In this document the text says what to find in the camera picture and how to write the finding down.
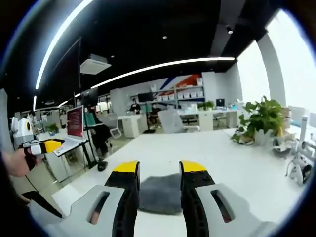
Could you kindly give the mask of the person's left hand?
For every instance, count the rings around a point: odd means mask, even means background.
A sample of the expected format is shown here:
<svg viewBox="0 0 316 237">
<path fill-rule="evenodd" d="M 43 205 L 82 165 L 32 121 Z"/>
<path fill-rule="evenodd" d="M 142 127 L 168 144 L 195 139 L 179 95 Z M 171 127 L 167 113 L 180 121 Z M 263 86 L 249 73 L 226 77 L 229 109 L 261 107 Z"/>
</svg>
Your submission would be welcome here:
<svg viewBox="0 0 316 237">
<path fill-rule="evenodd" d="M 33 155 L 31 148 L 19 148 L 13 153 L 2 152 L 2 160 L 8 174 L 15 177 L 27 175 L 35 166 L 42 162 L 44 155 Z"/>
</svg>

